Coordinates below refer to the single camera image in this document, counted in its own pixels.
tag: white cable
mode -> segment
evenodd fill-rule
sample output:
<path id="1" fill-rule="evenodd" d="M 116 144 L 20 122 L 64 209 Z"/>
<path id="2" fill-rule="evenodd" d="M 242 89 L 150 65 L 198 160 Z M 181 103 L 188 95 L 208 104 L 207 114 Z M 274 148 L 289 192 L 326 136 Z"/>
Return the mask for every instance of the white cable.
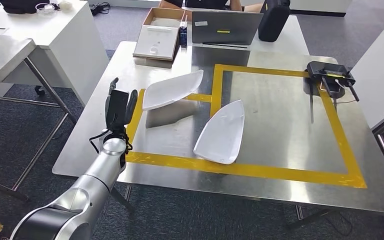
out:
<path id="1" fill-rule="evenodd" d="M 36 4 L 34 8 L 36 8 L 37 14 L 42 16 L 49 16 L 56 12 L 54 5 L 44 2 Z"/>
<path id="2" fill-rule="evenodd" d="M 338 80 L 338 79 L 335 79 L 335 82 L 336 82 L 341 88 L 347 90 L 347 89 L 345 88 L 344 85 L 342 85 L 342 84 L 339 83 L 339 80 Z"/>

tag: black object on desk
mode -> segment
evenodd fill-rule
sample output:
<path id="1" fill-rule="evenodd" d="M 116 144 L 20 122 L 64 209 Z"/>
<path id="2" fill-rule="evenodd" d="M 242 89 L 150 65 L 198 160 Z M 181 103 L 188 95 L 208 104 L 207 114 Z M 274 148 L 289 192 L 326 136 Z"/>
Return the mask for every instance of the black object on desk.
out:
<path id="1" fill-rule="evenodd" d="M 9 14 L 35 14 L 37 4 L 49 4 L 49 2 L 49 0 L 0 0 L 3 10 Z"/>
<path id="2" fill-rule="evenodd" d="M 258 27 L 258 38 L 275 42 L 288 20 L 291 0 L 265 0 L 260 13 L 264 14 Z"/>
<path id="3" fill-rule="evenodd" d="M 322 82 L 327 93 L 332 98 L 332 89 L 342 85 L 348 87 L 354 95 L 355 100 L 360 101 L 353 85 L 356 80 L 351 75 L 350 71 L 343 65 L 332 64 L 320 61 L 312 61 L 307 65 L 309 78 L 314 82 Z"/>

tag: chair wheel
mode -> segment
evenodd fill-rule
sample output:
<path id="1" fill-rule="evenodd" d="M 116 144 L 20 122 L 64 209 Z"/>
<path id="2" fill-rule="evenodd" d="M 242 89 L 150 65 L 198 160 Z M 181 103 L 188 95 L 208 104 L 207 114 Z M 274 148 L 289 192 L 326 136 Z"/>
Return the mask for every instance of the chair wheel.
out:
<path id="1" fill-rule="evenodd" d="M 38 96 L 44 96 L 45 95 L 45 91 L 44 90 L 38 90 L 36 93 L 37 93 Z"/>
<path id="2" fill-rule="evenodd" d="M 36 91 L 36 94 L 37 94 L 38 96 L 43 96 L 43 95 L 45 95 L 45 91 L 44 91 L 44 90 L 41 90 L 41 87 L 42 87 L 42 86 L 35 86 L 35 87 L 34 87 L 34 91 Z"/>

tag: white plastic part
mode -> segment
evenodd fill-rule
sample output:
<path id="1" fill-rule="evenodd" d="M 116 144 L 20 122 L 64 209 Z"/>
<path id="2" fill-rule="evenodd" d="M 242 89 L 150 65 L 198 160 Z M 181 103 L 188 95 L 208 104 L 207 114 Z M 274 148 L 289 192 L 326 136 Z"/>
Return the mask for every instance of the white plastic part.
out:
<path id="1" fill-rule="evenodd" d="M 242 100 L 222 107 L 206 123 L 193 152 L 219 164 L 232 164 L 239 154 L 244 132 L 245 110 Z"/>
<path id="2" fill-rule="evenodd" d="M 204 71 L 198 70 L 151 84 L 143 96 L 144 111 L 167 106 L 193 93 L 203 80 Z"/>
<path id="3" fill-rule="evenodd" d="M 59 3 L 59 7 L 61 8 L 61 10 L 63 11 L 68 11 L 68 10 L 71 10 L 73 8 L 73 3 L 70 2 L 70 1 L 67 1 L 67 0 L 62 0 L 60 3 Z"/>
<path id="4" fill-rule="evenodd" d="M 35 8 L 37 14 L 43 17 L 53 16 L 57 12 L 54 5 L 49 3 L 38 3 L 36 4 Z"/>
<path id="5" fill-rule="evenodd" d="M 178 27 L 143 25 L 133 56 L 171 61 L 174 58 L 178 34 Z M 157 54 L 151 52 L 152 47 L 158 49 Z"/>
<path id="6" fill-rule="evenodd" d="M 181 21 L 179 19 L 154 17 L 151 21 L 151 26 L 179 28 Z"/>

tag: metal table frame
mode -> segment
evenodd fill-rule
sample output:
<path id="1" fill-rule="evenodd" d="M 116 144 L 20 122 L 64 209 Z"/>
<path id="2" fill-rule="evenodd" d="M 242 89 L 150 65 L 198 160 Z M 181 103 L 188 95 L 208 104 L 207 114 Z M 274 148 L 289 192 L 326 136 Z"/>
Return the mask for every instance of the metal table frame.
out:
<path id="1" fill-rule="evenodd" d="M 5 39 L 8 38 L 7 36 L 0 36 L 0 38 Z M 29 197 L 26 194 L 23 194 L 18 191 L 23 181 L 26 179 L 29 172 L 32 170 L 33 166 L 39 159 L 39 157 L 42 155 L 46 147 L 49 145 L 51 140 L 53 139 L 54 135 L 57 133 L 57 131 L 62 126 L 63 122 L 68 117 L 74 124 L 77 123 L 77 119 L 74 117 L 74 115 L 70 112 L 66 104 L 63 102 L 63 100 L 58 96 L 58 94 L 55 92 L 55 90 L 52 88 L 52 86 L 49 84 L 49 82 L 44 78 L 42 73 L 39 71 L 39 69 L 35 66 L 35 64 L 30 60 L 30 58 L 27 56 L 25 57 L 22 62 L 12 62 L 11 64 L 14 66 L 17 66 L 19 64 L 26 64 L 27 67 L 33 72 L 33 74 L 37 77 L 39 82 L 44 86 L 44 88 L 49 92 L 50 96 L 56 101 L 56 103 L 53 102 L 44 102 L 44 101 L 35 101 L 35 100 L 26 100 L 26 99 L 18 99 L 18 98 L 12 98 L 12 97 L 0 97 L 0 101 L 8 101 L 13 103 L 21 103 L 21 104 L 31 104 L 31 105 L 38 105 L 43 107 L 52 107 L 52 108 L 60 108 L 64 112 L 64 115 L 62 115 L 59 120 L 57 121 L 56 125 L 50 132 L 50 134 L 46 137 L 43 144 L 40 146 L 39 150 L 36 152 L 34 157 L 31 159 L 31 161 L 28 163 L 27 167 L 22 172 L 21 176 L 18 178 L 18 180 L 15 182 L 12 188 L 6 187 L 4 185 L 0 184 L 0 192 L 4 193 L 6 195 L 15 197 L 22 201 L 27 201 Z"/>

